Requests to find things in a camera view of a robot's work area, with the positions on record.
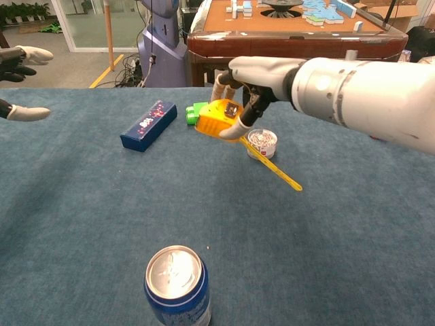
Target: blue soda can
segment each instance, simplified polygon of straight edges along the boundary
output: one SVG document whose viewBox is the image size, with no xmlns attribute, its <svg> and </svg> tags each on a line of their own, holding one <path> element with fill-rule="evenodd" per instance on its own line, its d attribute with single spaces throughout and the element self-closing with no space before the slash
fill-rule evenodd
<svg viewBox="0 0 435 326">
<path fill-rule="evenodd" d="M 166 247 L 151 258 L 143 280 L 145 296 L 166 326 L 208 326 L 209 274 L 190 248 Z"/>
</svg>

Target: yellow toy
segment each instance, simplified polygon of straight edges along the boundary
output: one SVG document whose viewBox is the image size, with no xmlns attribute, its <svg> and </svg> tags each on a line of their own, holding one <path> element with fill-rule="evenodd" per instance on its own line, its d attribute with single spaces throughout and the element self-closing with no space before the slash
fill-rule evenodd
<svg viewBox="0 0 435 326">
<path fill-rule="evenodd" d="M 203 134 L 211 137 L 219 138 L 219 133 L 230 128 L 239 115 L 243 112 L 243 106 L 228 99 L 216 100 L 208 105 L 205 105 L 199 111 L 199 118 L 196 122 L 195 129 Z M 267 166 L 278 177 L 282 178 L 297 192 L 302 191 L 302 186 L 295 180 L 286 175 L 276 165 L 274 165 L 268 158 L 263 156 L 255 147 L 253 147 L 245 137 L 230 141 L 231 143 L 240 142 L 250 152 L 252 152 L 261 163 Z"/>
</svg>

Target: robotic arm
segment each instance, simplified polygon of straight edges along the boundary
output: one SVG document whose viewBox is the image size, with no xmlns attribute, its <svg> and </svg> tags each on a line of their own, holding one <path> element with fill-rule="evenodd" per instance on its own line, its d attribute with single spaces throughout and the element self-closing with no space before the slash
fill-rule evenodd
<svg viewBox="0 0 435 326">
<path fill-rule="evenodd" d="M 51 52 L 31 46 L 0 49 L 0 81 L 22 82 L 26 76 L 36 75 L 35 70 L 24 65 L 46 65 L 52 59 Z M 35 121 L 49 114 L 45 107 L 21 107 L 0 99 L 0 117 L 7 120 Z"/>
<path fill-rule="evenodd" d="M 435 155 L 435 67 L 407 62 L 241 56 L 219 75 L 211 100 L 244 86 L 245 110 L 223 139 L 244 135 L 271 102 Z"/>
</svg>

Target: blue box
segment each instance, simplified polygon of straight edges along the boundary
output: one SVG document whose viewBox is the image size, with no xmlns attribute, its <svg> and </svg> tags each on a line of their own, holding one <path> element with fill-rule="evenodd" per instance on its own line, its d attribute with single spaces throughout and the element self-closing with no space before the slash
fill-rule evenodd
<svg viewBox="0 0 435 326">
<path fill-rule="evenodd" d="M 177 117 L 177 107 L 171 102 L 157 101 L 120 137 L 122 146 L 145 151 L 163 130 Z"/>
</svg>

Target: yellow plastic stick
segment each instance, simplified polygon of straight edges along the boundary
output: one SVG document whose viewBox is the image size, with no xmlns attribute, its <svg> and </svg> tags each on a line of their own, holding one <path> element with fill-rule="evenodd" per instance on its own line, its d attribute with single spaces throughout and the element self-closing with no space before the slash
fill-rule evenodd
<svg viewBox="0 0 435 326">
<path fill-rule="evenodd" d="M 267 166 L 271 171 L 273 171 L 278 177 L 283 179 L 286 183 L 290 185 L 297 192 L 302 191 L 302 186 L 295 180 L 286 175 L 278 166 L 274 165 L 266 156 L 263 156 L 254 146 L 252 146 L 245 137 L 241 137 L 239 141 L 245 146 L 261 163 Z"/>
</svg>

